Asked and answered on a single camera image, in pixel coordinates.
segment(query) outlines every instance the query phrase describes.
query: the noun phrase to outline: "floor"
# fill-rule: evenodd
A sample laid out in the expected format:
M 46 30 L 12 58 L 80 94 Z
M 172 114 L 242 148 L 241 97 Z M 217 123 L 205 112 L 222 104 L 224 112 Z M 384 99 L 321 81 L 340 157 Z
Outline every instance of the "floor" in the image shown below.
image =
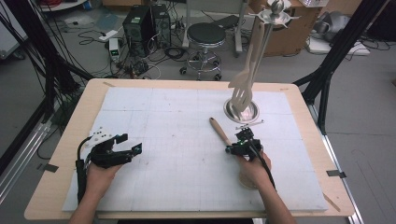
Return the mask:
M 67 18 L 78 15 L 80 9 L 67 10 L 58 15 Z M 85 12 L 94 21 L 104 15 L 116 16 L 112 23 L 103 23 L 104 32 L 118 30 L 122 22 L 122 12 L 96 9 Z M 109 71 L 108 52 L 102 43 L 78 44 L 82 39 L 75 33 L 63 33 L 64 41 L 72 54 L 89 72 Z M 241 71 L 246 58 L 242 53 L 235 58 L 232 53 L 231 39 L 217 49 L 222 59 L 222 81 L 230 81 Z M 396 87 L 391 81 L 396 78 L 396 47 L 389 50 L 372 49 L 368 56 L 354 56 L 351 61 L 344 60 L 336 70 L 330 90 L 327 113 L 327 133 L 335 155 L 345 171 L 346 181 L 360 209 L 364 223 L 396 223 Z M 257 81 L 291 83 L 315 71 L 325 55 L 314 55 L 305 49 L 293 57 L 270 57 L 262 60 Z M 158 64 L 159 70 L 149 71 L 153 78 L 195 80 L 188 71 L 181 76 L 179 68 L 184 63 L 171 60 Z M 212 80 L 203 76 L 202 80 Z M 29 60 L 9 58 L 0 62 L 0 155 L 15 138 L 21 127 L 35 111 L 43 98 Z M 49 138 L 40 148 L 42 157 L 50 157 L 60 139 L 59 131 Z M 42 176 L 40 164 L 46 164 L 34 155 L 24 172 L 0 204 L 2 223 L 65 223 L 66 221 L 28 221 L 23 217 L 26 205 L 35 191 Z M 298 218 L 299 223 L 347 223 L 343 218 Z

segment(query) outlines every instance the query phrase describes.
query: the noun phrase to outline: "wooden table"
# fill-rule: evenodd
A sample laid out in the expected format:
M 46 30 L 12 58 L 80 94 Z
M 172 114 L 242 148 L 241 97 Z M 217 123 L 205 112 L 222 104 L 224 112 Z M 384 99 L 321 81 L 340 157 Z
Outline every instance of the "wooden table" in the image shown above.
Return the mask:
M 27 219 L 69 219 L 71 213 L 62 207 L 75 172 L 77 148 L 89 131 L 110 87 L 169 88 L 197 90 L 227 90 L 228 82 L 197 82 L 174 80 L 93 79 L 88 83 L 70 119 L 50 164 L 59 166 L 56 173 L 45 172 L 29 202 Z M 312 120 L 299 89 L 292 84 L 255 83 L 254 91 L 282 91 L 286 94 L 306 150 L 317 173 L 319 184 L 329 209 L 325 212 L 298 212 L 295 217 L 350 217 L 354 213 L 347 191 L 337 176 L 326 171 L 336 170 L 318 128 Z M 203 218 L 203 217 L 265 217 L 264 212 L 101 212 L 99 218 Z

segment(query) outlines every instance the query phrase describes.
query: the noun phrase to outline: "white paper sheet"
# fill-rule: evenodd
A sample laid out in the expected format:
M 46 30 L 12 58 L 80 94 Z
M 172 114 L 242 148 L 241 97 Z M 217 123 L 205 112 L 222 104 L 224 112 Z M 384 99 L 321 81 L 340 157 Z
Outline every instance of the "white paper sheet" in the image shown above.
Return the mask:
M 232 90 L 110 88 L 92 132 L 128 133 L 114 146 L 143 143 L 143 153 L 117 173 L 101 211 L 261 211 L 257 190 L 238 183 L 239 166 L 210 126 L 215 118 L 232 142 L 240 124 L 223 105 Z M 291 211 L 323 211 L 327 204 L 283 92 L 255 91 L 264 124 L 251 127 L 272 160 L 276 189 Z M 83 157 L 90 148 L 83 151 Z M 77 178 L 64 211 L 77 207 Z

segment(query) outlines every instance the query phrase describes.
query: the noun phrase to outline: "black stool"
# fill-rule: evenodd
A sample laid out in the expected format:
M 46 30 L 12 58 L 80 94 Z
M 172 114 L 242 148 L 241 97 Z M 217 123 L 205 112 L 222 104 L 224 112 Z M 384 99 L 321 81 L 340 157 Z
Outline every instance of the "black stool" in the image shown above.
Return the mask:
M 215 24 L 195 23 L 187 30 L 187 38 L 192 44 L 203 49 L 189 55 L 187 65 L 198 73 L 197 80 L 201 80 L 201 73 L 218 70 L 215 80 L 221 80 L 221 58 L 213 51 L 208 50 L 221 46 L 225 41 L 225 31 Z M 187 67 L 180 68 L 180 74 L 186 74 Z

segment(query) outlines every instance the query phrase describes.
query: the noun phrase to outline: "hand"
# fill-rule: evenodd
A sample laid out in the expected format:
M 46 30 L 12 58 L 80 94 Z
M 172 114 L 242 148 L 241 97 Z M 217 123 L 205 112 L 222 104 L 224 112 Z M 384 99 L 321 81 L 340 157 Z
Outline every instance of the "hand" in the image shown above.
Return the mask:
M 262 150 L 260 151 L 262 158 L 268 165 L 268 168 L 271 169 L 271 160 L 268 158 L 267 154 L 265 154 Z M 270 184 L 270 178 L 262 166 L 262 162 L 259 158 L 255 158 L 253 161 L 247 161 L 242 156 L 236 157 L 239 161 L 239 165 L 241 168 L 241 172 L 243 175 L 247 176 L 247 178 L 254 183 L 254 185 L 259 186 L 262 184 Z
M 100 200 L 110 187 L 111 181 L 114 179 L 116 172 L 121 166 L 122 165 L 117 165 L 105 169 L 91 162 L 88 167 L 85 194 Z

